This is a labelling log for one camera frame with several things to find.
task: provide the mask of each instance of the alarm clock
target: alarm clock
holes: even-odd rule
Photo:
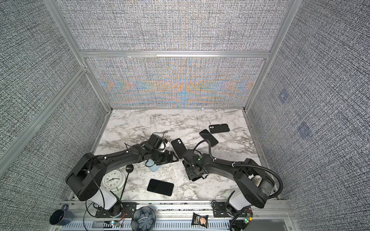
[[[119,191],[125,184],[125,178],[126,176],[123,174],[123,172],[113,170],[105,174],[103,178],[103,185],[106,189],[116,192]]]

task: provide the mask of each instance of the marble tabletop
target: marble tabletop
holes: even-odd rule
[[[203,140],[199,132],[211,124],[227,123],[230,132],[213,136],[219,143],[212,148],[216,158],[233,161],[253,159],[260,164],[252,137],[241,109],[158,109],[158,110],[114,110],[101,137],[95,155],[110,154],[125,150],[128,145],[148,140],[154,132],[164,132],[169,143],[181,138],[186,148],[193,148]],[[208,153],[207,144],[198,149]],[[172,196],[147,191],[150,179],[174,184]],[[165,164],[156,172],[145,166],[145,162],[134,164],[130,173],[123,200],[225,200],[237,189],[236,183],[228,178],[209,174],[207,179],[190,181],[182,161]]]

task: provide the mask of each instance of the robotic arm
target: robotic arm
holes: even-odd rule
[[[107,210],[111,217],[117,217],[122,210],[121,201],[115,194],[99,186],[104,175],[119,167],[149,159],[157,165],[178,161],[174,152],[166,150],[167,143],[163,137],[152,134],[148,141],[120,152],[99,156],[87,153],[67,175],[66,183],[80,201],[91,200]],[[243,162],[218,160],[212,156],[210,145],[208,154],[201,154],[198,151],[201,155],[194,153],[197,146],[184,154],[183,164],[188,178],[195,181],[205,179],[209,173],[215,173],[236,181],[240,191],[232,194],[225,204],[230,215],[236,216],[248,205],[263,208],[267,199],[277,196],[282,191],[282,181],[278,178],[279,190],[270,195],[275,182],[266,172],[275,177],[277,175],[257,165],[253,160],[246,159]]]

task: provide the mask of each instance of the mug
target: mug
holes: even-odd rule
[[[62,209],[58,209],[50,216],[49,222],[52,225],[66,225],[73,220],[73,213],[68,211],[68,204],[64,204]]]

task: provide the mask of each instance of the black smartphone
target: black smartphone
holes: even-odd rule
[[[182,140],[180,138],[178,139],[175,139],[171,142],[172,144],[172,147],[174,148],[177,156],[182,159],[184,157],[184,153],[186,152],[186,148],[185,148],[185,145],[184,143],[182,142]]]
[[[221,133],[221,132],[229,132],[229,126],[226,123],[223,124],[214,124],[209,126],[209,131],[214,134],[214,133]]]
[[[173,189],[174,184],[155,179],[150,179],[147,188],[149,192],[159,193],[166,196],[171,196]]]
[[[216,140],[216,138],[214,138],[214,136],[212,136],[212,134],[209,133],[209,131],[207,129],[204,129],[203,131],[199,132],[199,135],[201,135],[201,137],[203,137],[203,139],[209,140],[211,142],[211,147],[218,144],[218,141]]]

